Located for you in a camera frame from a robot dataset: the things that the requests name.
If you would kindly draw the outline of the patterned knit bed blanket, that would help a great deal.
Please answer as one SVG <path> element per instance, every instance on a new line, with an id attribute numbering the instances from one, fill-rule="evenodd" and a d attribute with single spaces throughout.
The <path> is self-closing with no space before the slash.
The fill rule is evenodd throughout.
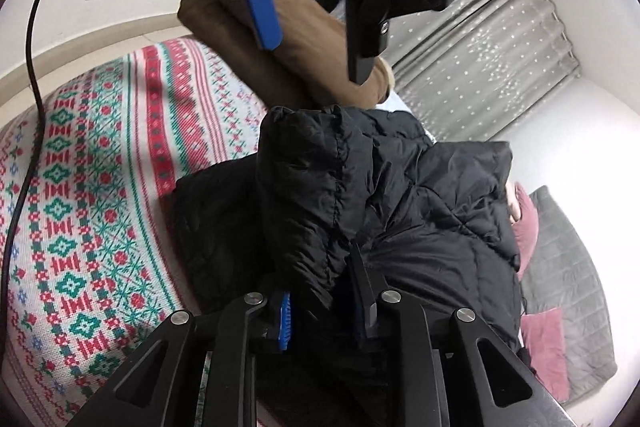
<path id="1" fill-rule="evenodd" d="M 63 426 L 172 311 L 196 306 L 169 228 L 176 182 L 256 150 L 265 109 L 207 46 L 151 44 L 63 83 L 1 132 L 9 262 L 2 377 Z"/>

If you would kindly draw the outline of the black puffer jacket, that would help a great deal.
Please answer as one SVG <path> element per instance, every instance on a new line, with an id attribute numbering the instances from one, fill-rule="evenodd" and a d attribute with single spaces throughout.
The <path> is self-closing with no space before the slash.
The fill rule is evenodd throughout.
<path id="1" fill-rule="evenodd" d="M 286 291 L 288 350 L 258 366 L 288 426 L 365 426 L 381 398 L 354 349 L 350 257 L 418 298 L 439 329 L 468 307 L 518 345 L 520 253 L 504 142 L 433 142 L 407 112 L 271 109 L 258 150 L 180 179 L 177 253 L 202 311 Z"/>

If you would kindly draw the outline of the pink pillow near curtain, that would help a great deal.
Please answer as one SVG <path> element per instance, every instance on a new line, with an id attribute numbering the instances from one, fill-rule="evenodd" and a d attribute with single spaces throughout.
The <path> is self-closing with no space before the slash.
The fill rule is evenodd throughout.
<path id="1" fill-rule="evenodd" d="M 532 199 L 518 182 L 506 182 L 506 197 L 510 212 L 510 221 L 520 252 L 518 279 L 524 273 L 536 249 L 539 234 L 538 210 Z"/>

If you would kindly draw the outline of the brown garment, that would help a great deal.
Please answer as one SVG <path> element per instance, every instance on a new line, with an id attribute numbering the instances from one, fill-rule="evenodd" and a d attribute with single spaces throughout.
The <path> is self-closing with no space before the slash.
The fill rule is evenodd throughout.
<path id="1" fill-rule="evenodd" d="M 178 20 L 271 108 L 341 105 L 370 109 L 395 87 L 390 65 L 374 61 L 361 84 L 348 78 L 346 28 L 316 0 L 273 0 L 283 39 L 258 48 L 250 16 L 238 0 L 181 0 Z"/>

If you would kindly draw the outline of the grey dotted curtain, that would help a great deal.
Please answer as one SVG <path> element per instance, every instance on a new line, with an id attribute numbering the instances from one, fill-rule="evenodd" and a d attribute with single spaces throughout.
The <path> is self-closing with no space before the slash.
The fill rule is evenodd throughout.
<path id="1" fill-rule="evenodd" d="M 438 141 L 490 140 L 579 72 L 551 0 L 456 0 L 396 18 L 384 57 Z"/>

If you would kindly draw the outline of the pink pillow near edge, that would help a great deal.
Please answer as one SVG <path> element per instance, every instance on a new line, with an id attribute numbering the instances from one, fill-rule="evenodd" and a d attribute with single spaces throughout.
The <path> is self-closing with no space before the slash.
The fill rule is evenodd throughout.
<path id="1" fill-rule="evenodd" d="M 559 403 L 570 397 L 563 313 L 560 308 L 524 314 L 521 319 L 524 347 L 538 381 Z"/>

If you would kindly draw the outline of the grey padded headboard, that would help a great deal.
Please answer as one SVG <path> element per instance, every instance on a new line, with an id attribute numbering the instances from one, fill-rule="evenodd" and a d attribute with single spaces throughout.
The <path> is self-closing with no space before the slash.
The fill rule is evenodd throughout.
<path id="1" fill-rule="evenodd" d="M 602 387 L 616 371 L 608 306 L 587 248 L 548 187 L 530 194 L 539 234 L 521 279 L 525 313 L 560 308 L 566 344 L 570 404 Z"/>

